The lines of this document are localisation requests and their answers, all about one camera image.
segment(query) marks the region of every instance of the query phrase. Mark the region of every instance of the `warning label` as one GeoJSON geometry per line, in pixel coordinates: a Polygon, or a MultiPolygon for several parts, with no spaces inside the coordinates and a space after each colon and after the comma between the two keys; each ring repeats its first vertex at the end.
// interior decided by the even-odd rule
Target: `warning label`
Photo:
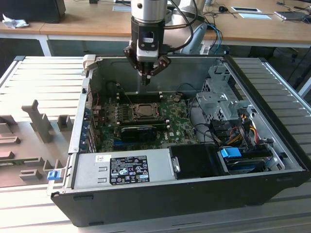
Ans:
{"type": "Polygon", "coordinates": [[[112,185],[149,182],[147,156],[111,158],[109,181],[112,185]]]}

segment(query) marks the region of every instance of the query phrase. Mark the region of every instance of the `computer case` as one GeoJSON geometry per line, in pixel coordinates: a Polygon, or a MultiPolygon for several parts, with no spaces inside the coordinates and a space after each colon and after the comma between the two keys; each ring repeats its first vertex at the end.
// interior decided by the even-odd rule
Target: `computer case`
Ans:
{"type": "Polygon", "coordinates": [[[0,0],[1,17],[59,23],[65,11],[64,0],[0,0]]]}

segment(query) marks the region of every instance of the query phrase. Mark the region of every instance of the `motherboard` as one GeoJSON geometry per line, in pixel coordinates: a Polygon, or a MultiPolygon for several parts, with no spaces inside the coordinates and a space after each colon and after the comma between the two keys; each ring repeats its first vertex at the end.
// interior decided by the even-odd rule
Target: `motherboard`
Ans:
{"type": "Polygon", "coordinates": [[[100,152],[199,143],[188,119],[187,101],[180,96],[163,94],[157,102],[128,97],[123,96],[123,101],[118,97],[104,97],[97,107],[94,115],[98,116],[95,119],[100,152]]]}

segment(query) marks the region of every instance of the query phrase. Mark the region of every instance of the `wooden table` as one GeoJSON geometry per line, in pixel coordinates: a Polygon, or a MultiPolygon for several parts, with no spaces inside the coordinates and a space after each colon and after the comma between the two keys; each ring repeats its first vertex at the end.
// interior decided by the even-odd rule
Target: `wooden table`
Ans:
{"type": "MultiPolygon", "coordinates": [[[[276,0],[217,0],[224,3],[232,14],[217,14],[215,22],[217,28],[223,33],[225,44],[229,45],[258,45],[277,47],[309,47],[311,44],[311,25],[304,22],[282,21],[275,15],[275,11],[287,11],[287,8],[276,4],[276,0]],[[242,18],[231,9],[236,7],[259,8],[262,14],[267,14],[271,19],[242,18]]],[[[307,3],[286,0],[285,3],[294,9],[294,6],[307,7],[307,3]]],[[[219,5],[206,7],[205,11],[218,12],[219,5]]],[[[214,34],[207,33],[206,40],[213,40],[214,34]]]]}
{"type": "MultiPolygon", "coordinates": [[[[230,12],[231,6],[259,8],[262,13],[273,14],[274,11],[287,11],[284,6],[276,4],[276,0],[217,0],[225,4],[230,12]]],[[[286,0],[290,6],[307,6],[307,3],[286,0]]],[[[39,40],[44,55],[51,56],[49,40],[98,40],[128,41],[131,36],[131,13],[112,11],[113,3],[99,2],[89,4],[85,1],[65,0],[66,15],[59,24],[34,23],[30,27],[8,29],[0,24],[0,37],[27,38],[39,40]]],[[[209,11],[218,12],[214,4],[209,11]]],[[[282,22],[276,15],[269,19],[248,19],[235,14],[217,14],[215,22],[223,33],[224,45],[297,47],[308,48],[311,45],[311,25],[303,22],[282,22]]],[[[215,40],[215,32],[208,30],[204,44],[215,40]]]]}

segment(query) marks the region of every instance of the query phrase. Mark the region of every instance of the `blue tab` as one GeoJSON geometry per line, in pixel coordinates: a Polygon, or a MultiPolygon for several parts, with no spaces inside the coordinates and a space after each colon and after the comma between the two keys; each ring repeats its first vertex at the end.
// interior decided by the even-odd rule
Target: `blue tab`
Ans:
{"type": "Polygon", "coordinates": [[[226,147],[223,148],[220,153],[222,154],[223,158],[232,158],[232,157],[242,157],[239,148],[237,147],[226,147]]]}
{"type": "Polygon", "coordinates": [[[61,179],[60,171],[49,171],[48,181],[58,181],[60,179],[61,179]]]}

